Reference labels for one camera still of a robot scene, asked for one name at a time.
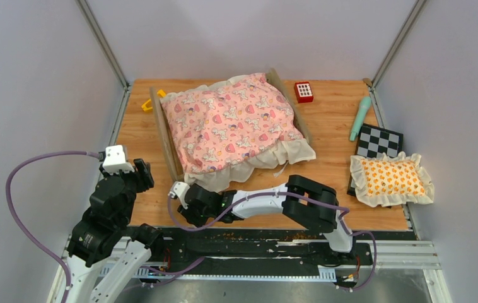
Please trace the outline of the pink unicorn drawstring bag blanket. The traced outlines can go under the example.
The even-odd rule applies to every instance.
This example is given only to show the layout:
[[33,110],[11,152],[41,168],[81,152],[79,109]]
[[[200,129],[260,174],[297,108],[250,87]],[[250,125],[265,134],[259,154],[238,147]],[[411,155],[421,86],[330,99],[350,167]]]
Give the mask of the pink unicorn drawstring bag blanket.
[[161,98],[184,181],[210,191],[256,169],[316,159],[294,111],[265,73],[234,76]]

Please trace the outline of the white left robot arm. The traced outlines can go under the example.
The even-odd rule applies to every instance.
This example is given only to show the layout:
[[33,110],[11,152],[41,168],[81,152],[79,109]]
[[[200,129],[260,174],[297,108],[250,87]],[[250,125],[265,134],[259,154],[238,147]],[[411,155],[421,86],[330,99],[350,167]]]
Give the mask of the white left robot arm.
[[150,164],[134,160],[130,172],[109,173],[90,195],[90,207],[73,228],[67,247],[67,294],[61,302],[113,302],[147,260],[159,260],[165,252],[163,232],[148,224],[135,229],[125,250],[99,282],[99,273],[127,230],[136,196],[154,187]]

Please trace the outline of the orange duck print pillow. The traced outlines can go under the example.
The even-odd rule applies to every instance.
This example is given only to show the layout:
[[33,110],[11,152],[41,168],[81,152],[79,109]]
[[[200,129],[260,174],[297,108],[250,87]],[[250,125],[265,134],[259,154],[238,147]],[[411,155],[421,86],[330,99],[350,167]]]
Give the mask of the orange duck print pillow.
[[393,158],[385,153],[380,158],[353,155],[350,173],[356,198],[370,207],[434,202],[434,184],[418,153],[400,152]]

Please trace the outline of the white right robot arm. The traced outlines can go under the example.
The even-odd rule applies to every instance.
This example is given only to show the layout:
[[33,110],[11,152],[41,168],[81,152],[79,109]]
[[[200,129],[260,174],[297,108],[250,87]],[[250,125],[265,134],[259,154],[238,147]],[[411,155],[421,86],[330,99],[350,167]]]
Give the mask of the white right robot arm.
[[188,231],[204,230],[217,222],[233,223],[267,214],[282,214],[303,228],[324,236],[339,263],[357,255],[351,230],[344,222],[349,209],[339,206],[336,190],[300,175],[272,188],[256,191],[229,190],[220,193],[176,181],[168,193],[170,201],[189,223]]

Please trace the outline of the red white grid block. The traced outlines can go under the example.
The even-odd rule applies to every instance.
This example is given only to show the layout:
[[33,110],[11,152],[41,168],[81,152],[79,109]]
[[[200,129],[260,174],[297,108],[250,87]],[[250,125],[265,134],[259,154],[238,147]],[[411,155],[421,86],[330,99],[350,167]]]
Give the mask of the red white grid block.
[[314,100],[312,88],[308,81],[296,82],[294,92],[299,104],[310,103]]

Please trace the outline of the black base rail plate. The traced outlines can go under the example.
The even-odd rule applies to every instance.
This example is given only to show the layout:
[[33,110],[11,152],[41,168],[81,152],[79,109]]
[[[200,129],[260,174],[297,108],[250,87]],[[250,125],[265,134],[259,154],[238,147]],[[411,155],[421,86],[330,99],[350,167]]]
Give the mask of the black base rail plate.
[[306,230],[206,229],[187,232],[163,228],[164,241],[150,261],[167,271],[186,268],[198,258],[201,264],[189,272],[202,275],[313,276],[319,266],[354,272],[369,266],[369,245],[355,243],[351,252],[331,250],[327,239]]

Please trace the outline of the black and silver chessboard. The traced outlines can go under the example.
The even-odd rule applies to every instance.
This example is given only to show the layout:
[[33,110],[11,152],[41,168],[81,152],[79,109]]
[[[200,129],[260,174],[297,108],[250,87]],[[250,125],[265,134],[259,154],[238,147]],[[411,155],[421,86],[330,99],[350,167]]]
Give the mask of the black and silver chessboard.
[[404,135],[378,126],[363,124],[358,133],[355,154],[366,158],[396,157],[403,147]]

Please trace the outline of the wooden striped pet bed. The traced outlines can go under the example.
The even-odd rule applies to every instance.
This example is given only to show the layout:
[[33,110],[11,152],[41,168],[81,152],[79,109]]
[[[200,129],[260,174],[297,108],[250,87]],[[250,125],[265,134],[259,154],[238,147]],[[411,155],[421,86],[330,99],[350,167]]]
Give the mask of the wooden striped pet bed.
[[[311,132],[309,131],[304,118],[300,114],[296,102],[292,100],[284,81],[280,79],[277,71],[274,68],[269,68],[265,75],[267,82],[276,87],[283,94],[286,101],[293,109],[294,126],[307,140],[308,144],[312,144]],[[149,94],[151,106],[153,107],[154,118],[156,121],[157,132],[159,133],[160,143],[163,149],[163,155],[170,177],[172,178],[172,181],[184,181],[184,170],[181,167],[176,148],[173,144],[172,132],[170,131],[168,121],[161,106],[161,97],[157,94],[157,90],[154,88],[154,86],[150,86]]]

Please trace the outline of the yellow triangle toy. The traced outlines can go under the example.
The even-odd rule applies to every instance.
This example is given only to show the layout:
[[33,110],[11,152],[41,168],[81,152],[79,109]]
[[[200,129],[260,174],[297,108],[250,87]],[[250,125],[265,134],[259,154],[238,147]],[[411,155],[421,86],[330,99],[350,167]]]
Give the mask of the yellow triangle toy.
[[[165,91],[163,90],[158,90],[156,92],[157,96],[162,98],[162,97],[165,97],[166,96],[166,93]],[[153,106],[151,105],[152,104],[152,99],[149,98],[147,99],[147,101],[145,103],[142,104],[141,106],[141,109],[144,111],[144,112],[152,112],[153,111]]]

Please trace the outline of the mint green massager wand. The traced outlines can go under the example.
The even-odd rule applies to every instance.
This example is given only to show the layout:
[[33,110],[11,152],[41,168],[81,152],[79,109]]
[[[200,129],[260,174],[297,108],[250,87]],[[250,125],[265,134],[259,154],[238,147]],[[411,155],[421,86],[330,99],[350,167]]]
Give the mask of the mint green massager wand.
[[351,127],[351,132],[350,132],[350,135],[349,135],[349,140],[350,141],[355,141],[356,140],[356,138],[359,134],[359,131],[361,129],[361,126],[364,123],[367,112],[369,111],[369,108],[371,107],[371,103],[372,103],[372,100],[371,100],[371,97],[369,97],[369,96],[363,97],[361,99],[361,101],[359,103],[359,106],[358,106],[358,111],[357,111],[356,117],[355,117],[353,125]]

